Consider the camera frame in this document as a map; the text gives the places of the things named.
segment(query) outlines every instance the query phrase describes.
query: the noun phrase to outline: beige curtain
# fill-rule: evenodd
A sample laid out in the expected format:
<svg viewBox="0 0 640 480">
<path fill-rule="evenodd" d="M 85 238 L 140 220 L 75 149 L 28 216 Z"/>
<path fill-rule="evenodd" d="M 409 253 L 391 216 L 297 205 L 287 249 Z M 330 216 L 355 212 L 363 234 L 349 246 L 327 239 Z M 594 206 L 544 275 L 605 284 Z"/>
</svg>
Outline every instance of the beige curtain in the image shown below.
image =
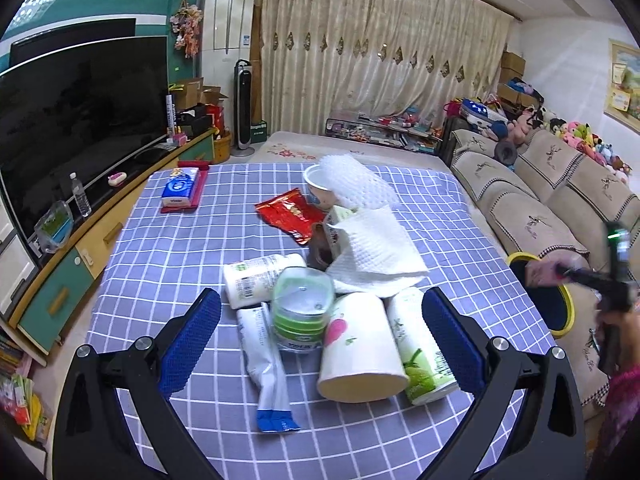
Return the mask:
<svg viewBox="0 0 640 480">
<path fill-rule="evenodd" d="M 512 20 L 479 0 L 258 1 L 272 132 L 319 134 L 332 109 L 440 113 L 484 97 Z"/>
</svg>

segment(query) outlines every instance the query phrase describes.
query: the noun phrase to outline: flat screen tv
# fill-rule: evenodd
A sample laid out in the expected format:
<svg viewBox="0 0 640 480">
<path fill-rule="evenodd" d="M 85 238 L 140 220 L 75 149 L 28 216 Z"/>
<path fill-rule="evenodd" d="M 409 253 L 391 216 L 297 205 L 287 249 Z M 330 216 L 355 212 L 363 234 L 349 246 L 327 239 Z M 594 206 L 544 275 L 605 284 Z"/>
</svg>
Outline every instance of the flat screen tv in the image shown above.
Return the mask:
<svg viewBox="0 0 640 480">
<path fill-rule="evenodd" d="M 72 46 L 0 74 L 0 184 L 23 235 L 52 202 L 166 137 L 166 37 Z"/>
</svg>

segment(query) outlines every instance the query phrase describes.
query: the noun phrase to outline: picture frame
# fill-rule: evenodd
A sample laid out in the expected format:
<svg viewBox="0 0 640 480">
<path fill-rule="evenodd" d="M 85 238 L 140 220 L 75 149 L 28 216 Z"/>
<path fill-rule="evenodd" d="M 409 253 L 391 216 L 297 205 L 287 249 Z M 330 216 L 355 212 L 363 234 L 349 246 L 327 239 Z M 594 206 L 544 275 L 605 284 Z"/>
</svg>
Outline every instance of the picture frame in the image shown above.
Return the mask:
<svg viewBox="0 0 640 480">
<path fill-rule="evenodd" d="M 604 113 L 640 134 L 640 50 L 609 40 L 609 87 Z"/>
</svg>

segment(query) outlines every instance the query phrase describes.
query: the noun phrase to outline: tissue pack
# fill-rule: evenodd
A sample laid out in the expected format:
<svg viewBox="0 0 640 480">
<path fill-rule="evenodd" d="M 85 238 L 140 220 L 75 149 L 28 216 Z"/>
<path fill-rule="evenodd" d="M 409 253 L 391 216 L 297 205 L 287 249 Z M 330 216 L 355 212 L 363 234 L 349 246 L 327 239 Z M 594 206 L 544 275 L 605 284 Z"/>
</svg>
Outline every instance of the tissue pack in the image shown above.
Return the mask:
<svg viewBox="0 0 640 480">
<path fill-rule="evenodd" d="M 163 206 L 189 206 L 196 189 L 200 171 L 198 168 L 175 168 L 162 192 Z"/>
</svg>

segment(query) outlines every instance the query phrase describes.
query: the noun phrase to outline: water bottle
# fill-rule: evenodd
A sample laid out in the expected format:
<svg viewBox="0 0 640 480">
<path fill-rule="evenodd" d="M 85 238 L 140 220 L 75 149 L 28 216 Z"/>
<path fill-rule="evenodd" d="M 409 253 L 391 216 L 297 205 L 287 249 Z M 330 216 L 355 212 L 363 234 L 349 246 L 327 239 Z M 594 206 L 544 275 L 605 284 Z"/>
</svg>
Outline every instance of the water bottle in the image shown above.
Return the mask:
<svg viewBox="0 0 640 480">
<path fill-rule="evenodd" d="M 71 178 L 71 191 L 74 194 L 76 203 L 78 204 L 80 214 L 83 218 L 87 218 L 91 214 L 91 204 L 89 204 L 84 193 L 82 182 L 80 182 L 80 179 L 78 179 L 75 173 L 70 174 L 69 177 Z"/>
</svg>

